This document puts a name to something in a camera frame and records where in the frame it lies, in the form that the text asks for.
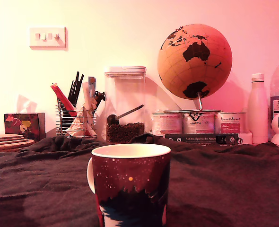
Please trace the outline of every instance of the tissue box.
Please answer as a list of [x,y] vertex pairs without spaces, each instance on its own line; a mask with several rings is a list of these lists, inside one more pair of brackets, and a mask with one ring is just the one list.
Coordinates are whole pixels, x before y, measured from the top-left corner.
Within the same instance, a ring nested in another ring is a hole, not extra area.
[[35,142],[46,138],[45,113],[4,114],[5,134],[20,134]]

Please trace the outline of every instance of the wire basket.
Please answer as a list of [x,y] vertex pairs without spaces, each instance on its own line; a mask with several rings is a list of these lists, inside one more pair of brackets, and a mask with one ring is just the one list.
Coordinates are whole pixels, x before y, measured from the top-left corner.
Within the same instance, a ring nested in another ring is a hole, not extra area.
[[[97,139],[97,135],[87,135],[86,131],[87,129],[85,128],[85,124],[88,123],[92,130],[96,130],[95,125],[96,125],[96,117],[93,115],[93,117],[91,119],[89,119],[90,117],[87,116],[86,114],[86,109],[84,107],[82,107],[81,110],[66,110],[64,105],[61,103],[61,101],[58,99],[58,104],[56,105],[56,135],[66,135],[67,137],[74,137],[74,138],[86,138],[86,139]],[[71,117],[69,112],[79,112],[82,111],[83,114],[81,114],[82,116],[77,116],[76,117]],[[69,130],[69,127],[71,125],[74,125],[76,123],[74,123],[74,119],[75,118],[80,118],[80,122],[79,125],[79,129],[72,129]],[[76,132],[83,132],[83,133],[77,133],[78,136],[71,136],[69,134],[70,131],[73,131],[74,133]]]

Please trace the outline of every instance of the metal spoon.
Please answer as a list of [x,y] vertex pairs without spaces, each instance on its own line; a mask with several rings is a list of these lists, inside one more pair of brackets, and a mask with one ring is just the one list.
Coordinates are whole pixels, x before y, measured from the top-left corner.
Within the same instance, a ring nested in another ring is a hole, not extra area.
[[134,109],[132,109],[132,110],[129,110],[128,112],[126,112],[126,113],[123,113],[122,115],[120,115],[120,116],[116,116],[115,114],[111,114],[111,115],[109,115],[108,117],[107,117],[107,124],[110,126],[111,124],[119,124],[120,123],[120,121],[119,121],[119,119],[121,118],[121,117],[124,117],[124,116],[126,116],[126,115],[128,115],[128,114],[130,114],[130,113],[132,113],[132,112],[134,112],[134,111],[137,111],[137,110],[139,110],[140,108],[142,108],[144,105],[140,105],[140,106],[138,106],[138,107],[136,107],[136,108],[134,108]]

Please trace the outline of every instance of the tin can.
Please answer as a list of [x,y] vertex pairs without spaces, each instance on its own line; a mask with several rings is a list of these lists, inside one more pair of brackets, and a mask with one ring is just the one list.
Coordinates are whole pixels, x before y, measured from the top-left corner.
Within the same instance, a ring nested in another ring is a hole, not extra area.
[[200,112],[183,113],[183,133],[213,134],[214,118],[220,110],[203,110]]
[[245,112],[220,112],[215,116],[215,133],[248,133]]
[[153,113],[152,134],[164,136],[165,134],[181,134],[183,132],[181,113]]

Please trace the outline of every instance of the globe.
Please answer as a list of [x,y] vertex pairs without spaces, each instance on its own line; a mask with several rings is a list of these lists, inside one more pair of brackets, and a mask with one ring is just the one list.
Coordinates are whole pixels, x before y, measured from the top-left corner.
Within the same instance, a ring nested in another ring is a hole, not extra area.
[[227,80],[232,52],[225,37],[202,24],[182,26],[162,44],[157,70],[164,86],[174,95],[196,99],[212,95]]

